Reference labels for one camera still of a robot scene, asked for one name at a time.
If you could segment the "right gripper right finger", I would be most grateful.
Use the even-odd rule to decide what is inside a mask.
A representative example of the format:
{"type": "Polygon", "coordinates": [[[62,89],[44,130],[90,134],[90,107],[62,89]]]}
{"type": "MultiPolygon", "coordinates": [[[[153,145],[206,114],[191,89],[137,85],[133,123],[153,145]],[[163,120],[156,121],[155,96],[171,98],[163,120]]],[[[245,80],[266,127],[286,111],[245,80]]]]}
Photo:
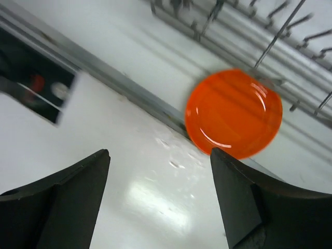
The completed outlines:
{"type": "Polygon", "coordinates": [[[331,248],[331,195],[257,171],[219,148],[210,155],[229,248],[331,248]]]}

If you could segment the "orange plastic plate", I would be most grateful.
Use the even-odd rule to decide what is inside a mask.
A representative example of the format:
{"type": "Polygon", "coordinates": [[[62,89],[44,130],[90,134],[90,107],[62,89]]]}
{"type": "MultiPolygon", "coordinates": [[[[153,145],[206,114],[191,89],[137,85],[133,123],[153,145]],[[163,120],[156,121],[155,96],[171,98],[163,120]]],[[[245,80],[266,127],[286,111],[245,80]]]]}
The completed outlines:
{"type": "Polygon", "coordinates": [[[217,147],[236,159],[264,150],[283,118],[280,96],[239,69],[212,74],[190,94],[184,114],[190,140],[205,154],[217,147]]]}

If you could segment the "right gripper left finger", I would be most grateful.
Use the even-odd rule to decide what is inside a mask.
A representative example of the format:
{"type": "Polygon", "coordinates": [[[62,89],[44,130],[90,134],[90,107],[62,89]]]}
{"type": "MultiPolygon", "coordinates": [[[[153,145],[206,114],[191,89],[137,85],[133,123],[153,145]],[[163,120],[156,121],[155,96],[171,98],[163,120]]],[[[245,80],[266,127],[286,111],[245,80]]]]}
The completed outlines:
{"type": "Polygon", "coordinates": [[[1,194],[1,248],[89,248],[109,165],[101,149],[1,194]]]}

